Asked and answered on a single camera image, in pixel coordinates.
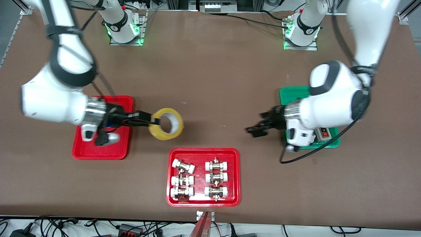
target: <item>red tray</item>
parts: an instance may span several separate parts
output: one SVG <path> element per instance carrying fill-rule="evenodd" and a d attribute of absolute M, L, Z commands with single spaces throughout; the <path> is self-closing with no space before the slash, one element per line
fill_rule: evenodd
<path fill-rule="evenodd" d="M 105 100 L 114 103 L 112 96 L 105 96 Z M 117 104 L 122 105 L 125 112 L 132 112 L 133 98 L 128 95 L 117 95 Z M 90 142 L 82 141 L 80 126 L 76 128 L 75 139 L 73 141 L 72 156 L 77 160 L 120 160 L 123 159 L 128 150 L 129 127 L 119 127 L 115 130 L 120 135 L 120 141 L 107 146 L 95 146 L 95 138 Z"/>
<path fill-rule="evenodd" d="M 217 202 L 213 198 L 205 196 L 205 187 L 210 186 L 206 183 L 205 162 L 217 159 L 220 162 L 227 162 L 228 181 L 220 185 L 228 187 L 228 196 L 218 199 Z M 195 184 L 195 195 L 190 197 L 188 201 L 174 200 L 170 196 L 171 177 L 179 173 L 172 167 L 174 159 L 182 160 L 184 163 L 191 163 L 196 166 L 193 175 Z M 172 207 L 234 207 L 240 203 L 240 156 L 234 148 L 174 148 L 168 159 L 168 177 L 167 177 L 167 203 Z"/>

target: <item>gray floor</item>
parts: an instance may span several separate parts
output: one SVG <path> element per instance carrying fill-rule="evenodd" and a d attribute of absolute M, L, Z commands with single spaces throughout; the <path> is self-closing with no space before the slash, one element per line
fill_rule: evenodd
<path fill-rule="evenodd" d="M 398 9 L 403 9 L 410 1 L 411 0 L 401 0 Z M 304 3 L 304 0 L 286 0 L 283 5 L 291 5 L 291 7 L 293 7 L 297 5 L 297 2 Z M 344 1 L 339 12 L 345 12 L 347 2 L 348 0 Z M 19 12 L 19 7 L 17 7 L 12 0 L 0 0 L 0 56 L 3 56 L 7 49 L 13 30 L 19 19 Z M 421 56 L 421 8 L 412 13 L 408 17 L 408 20 L 414 43 Z"/>

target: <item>metal fitting with white caps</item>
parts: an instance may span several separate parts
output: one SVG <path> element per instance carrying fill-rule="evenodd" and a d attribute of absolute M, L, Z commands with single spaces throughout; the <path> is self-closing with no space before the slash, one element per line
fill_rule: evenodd
<path fill-rule="evenodd" d="M 213 160 L 213 162 L 205 162 L 205 170 L 206 171 L 211 171 L 212 170 L 220 170 L 222 171 L 226 171 L 228 169 L 228 164 L 226 161 L 220 163 L 217 158 L 215 157 L 215 159 Z"/>
<path fill-rule="evenodd" d="M 215 201 L 218 201 L 219 198 L 228 196 L 228 188 L 212 188 L 212 186 L 205 187 L 205 196 L 213 197 Z"/>
<path fill-rule="evenodd" d="M 194 165 L 191 163 L 183 163 L 182 160 L 179 159 L 174 159 L 172 167 L 178 169 L 181 173 L 187 172 L 189 174 L 193 174 L 195 171 Z"/>
<path fill-rule="evenodd" d="M 184 122 L 181 115 L 172 108 L 163 108 L 152 114 L 151 118 L 159 119 L 162 116 L 168 118 L 170 121 L 171 131 L 167 133 L 162 130 L 160 125 L 150 124 L 148 128 L 152 136 L 161 141 L 178 137 L 184 128 Z"/>
<path fill-rule="evenodd" d="M 178 176 L 173 176 L 171 177 L 171 185 L 173 186 L 182 186 L 182 185 L 193 185 L 195 183 L 195 177 L 194 176 L 190 176 L 190 175 L 186 175 L 185 177 L 183 177 L 183 174 L 180 174 Z"/>
<path fill-rule="evenodd" d="M 207 183 L 214 183 L 215 185 L 218 185 L 219 183 L 228 181 L 228 173 L 221 172 L 219 174 L 213 174 L 213 172 L 210 172 L 209 174 L 205 174 L 205 179 Z"/>
<path fill-rule="evenodd" d="M 171 188 L 170 194 L 172 198 L 183 199 L 194 196 L 195 190 L 193 187 L 186 187 L 185 189 L 175 187 Z"/>

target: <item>yellow ring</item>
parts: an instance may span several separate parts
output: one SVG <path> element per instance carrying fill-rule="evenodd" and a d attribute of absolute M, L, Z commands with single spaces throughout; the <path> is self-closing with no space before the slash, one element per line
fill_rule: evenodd
<path fill-rule="evenodd" d="M 160 125 L 150 124 L 149 132 L 152 134 L 152 136 L 161 141 L 166 141 L 178 137 L 184 128 L 184 123 L 183 119 L 181 118 L 181 115 L 172 108 L 163 108 L 158 110 L 156 113 L 152 114 L 151 117 L 159 119 L 162 116 L 170 120 L 171 131 L 170 133 L 166 133 L 161 129 Z"/>

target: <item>red wire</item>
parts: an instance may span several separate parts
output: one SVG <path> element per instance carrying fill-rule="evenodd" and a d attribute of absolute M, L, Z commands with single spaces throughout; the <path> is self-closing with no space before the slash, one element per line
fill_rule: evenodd
<path fill-rule="evenodd" d="M 213 222 L 213 224 L 215 224 L 215 227 L 216 227 L 216 229 L 218 230 L 219 236 L 220 236 L 220 237 L 222 237 L 222 235 L 221 235 L 221 231 L 219 230 L 219 227 L 218 227 L 218 225 L 216 224 L 216 222 Z"/>

